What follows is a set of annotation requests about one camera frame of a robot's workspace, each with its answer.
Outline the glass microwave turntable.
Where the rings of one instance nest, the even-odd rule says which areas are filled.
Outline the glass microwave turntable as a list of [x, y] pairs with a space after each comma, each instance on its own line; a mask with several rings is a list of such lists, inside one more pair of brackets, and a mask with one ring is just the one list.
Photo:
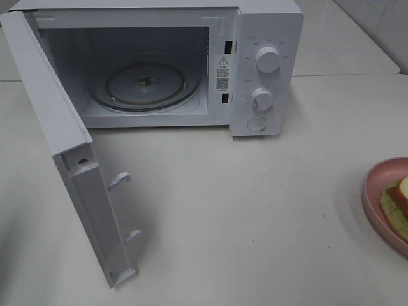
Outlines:
[[93, 76], [88, 91], [104, 107], [153, 112], [183, 103], [200, 86], [202, 69], [165, 62], [135, 62]]

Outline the white bread sandwich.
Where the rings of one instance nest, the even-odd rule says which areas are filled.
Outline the white bread sandwich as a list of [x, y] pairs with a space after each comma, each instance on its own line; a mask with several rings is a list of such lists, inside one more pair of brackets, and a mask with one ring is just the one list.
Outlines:
[[389, 183], [382, 191], [380, 203], [390, 226], [407, 240], [407, 177]]

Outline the round white door button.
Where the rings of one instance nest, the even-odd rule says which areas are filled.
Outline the round white door button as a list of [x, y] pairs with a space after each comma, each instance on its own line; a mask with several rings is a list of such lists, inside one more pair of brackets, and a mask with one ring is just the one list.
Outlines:
[[247, 128], [253, 132], [260, 132], [266, 128], [266, 119], [263, 117], [253, 117], [248, 120]]

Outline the white microwave oven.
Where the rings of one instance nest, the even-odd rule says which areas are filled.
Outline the white microwave oven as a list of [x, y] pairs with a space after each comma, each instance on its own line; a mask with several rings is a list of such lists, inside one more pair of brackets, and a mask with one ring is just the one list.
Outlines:
[[[233, 136], [277, 135], [288, 101], [303, 13], [294, 1], [19, 1], [7, 13], [32, 13], [48, 58], [86, 128], [228, 126]], [[280, 66], [262, 73], [256, 51], [275, 45]], [[153, 112], [100, 105], [91, 77], [135, 62], [202, 69], [200, 86], [183, 103]], [[258, 87], [275, 94], [255, 109]], [[253, 132], [247, 122], [266, 119]]]

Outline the pink round plate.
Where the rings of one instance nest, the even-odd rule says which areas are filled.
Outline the pink round plate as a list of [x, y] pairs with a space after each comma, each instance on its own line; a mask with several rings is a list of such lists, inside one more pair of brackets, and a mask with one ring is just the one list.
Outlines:
[[377, 234], [395, 251], [407, 257], [407, 240], [391, 226], [381, 206], [383, 189], [407, 176], [407, 157], [394, 157], [374, 165], [367, 173], [362, 200], [365, 215]]

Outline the white microwave door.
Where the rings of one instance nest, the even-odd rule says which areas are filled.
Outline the white microwave door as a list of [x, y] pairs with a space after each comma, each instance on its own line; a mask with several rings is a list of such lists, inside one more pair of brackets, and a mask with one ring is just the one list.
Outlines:
[[130, 182], [128, 172], [105, 180], [92, 149], [92, 138], [75, 110], [48, 58], [44, 37], [32, 13], [1, 15], [1, 25], [33, 106], [52, 159], [81, 220], [94, 253], [112, 288], [136, 275], [127, 244], [110, 199], [119, 184]]

